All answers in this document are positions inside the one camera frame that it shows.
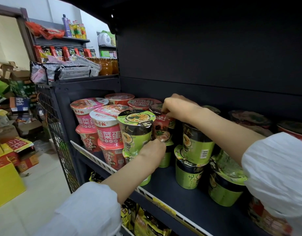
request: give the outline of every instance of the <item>barcode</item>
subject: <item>barcode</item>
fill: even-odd
[[[209,150],[201,150],[200,159],[207,158]]]

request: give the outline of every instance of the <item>door frame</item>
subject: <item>door frame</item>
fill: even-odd
[[[30,61],[36,61],[34,54],[34,43],[31,38],[31,34],[25,26],[25,21],[28,19],[28,13],[25,8],[16,8],[0,5],[0,15],[14,17],[17,20],[18,27],[26,48],[26,52],[29,56]]]

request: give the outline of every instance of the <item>wire mesh panel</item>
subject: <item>wire mesh panel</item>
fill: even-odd
[[[36,92],[38,93],[39,103],[45,109],[47,126],[57,150],[70,192],[73,193],[80,187],[80,184],[77,180],[78,178],[69,152],[68,142],[65,141],[62,126],[55,108],[55,98],[53,98],[54,90],[51,86],[36,84]]]

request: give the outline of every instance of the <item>tiled floor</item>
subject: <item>tiled floor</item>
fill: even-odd
[[[44,153],[24,173],[27,190],[0,207],[0,236],[31,236],[47,223],[70,191],[58,156]]]

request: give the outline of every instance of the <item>white sleeve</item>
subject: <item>white sleeve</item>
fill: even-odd
[[[256,141],[242,167],[246,187],[269,213],[302,224],[302,141],[283,132]]]
[[[35,236],[113,236],[120,227],[117,194],[107,185],[88,182],[55,210]]]

